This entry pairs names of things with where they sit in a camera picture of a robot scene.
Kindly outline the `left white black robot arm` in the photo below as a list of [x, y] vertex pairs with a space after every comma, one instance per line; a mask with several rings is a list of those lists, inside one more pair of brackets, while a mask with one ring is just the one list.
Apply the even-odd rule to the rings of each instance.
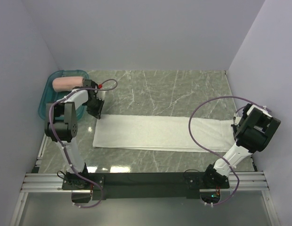
[[52, 86], [56, 92], [68, 92], [63, 98], [46, 105], [48, 113], [45, 119], [45, 134], [60, 148], [67, 164], [64, 181], [79, 189], [90, 186], [100, 190], [101, 184], [92, 180], [79, 153], [76, 110], [86, 106], [87, 112], [99, 119], [104, 101], [97, 97], [97, 92], [103, 85], [75, 76], [56, 78]]

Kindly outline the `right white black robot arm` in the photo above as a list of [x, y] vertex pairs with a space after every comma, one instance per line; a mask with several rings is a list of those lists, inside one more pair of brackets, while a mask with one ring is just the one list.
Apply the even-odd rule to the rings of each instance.
[[222, 158], [207, 167], [202, 177], [203, 184], [207, 188], [225, 186], [231, 169], [255, 152], [262, 152], [280, 124], [281, 121], [267, 110], [247, 104], [240, 121], [232, 125], [235, 143]]

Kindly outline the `white towel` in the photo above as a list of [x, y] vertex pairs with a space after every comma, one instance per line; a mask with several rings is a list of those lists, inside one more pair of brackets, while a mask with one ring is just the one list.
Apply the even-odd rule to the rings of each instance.
[[92, 146], [176, 152], [226, 152], [234, 144], [232, 120], [104, 115], [96, 122]]

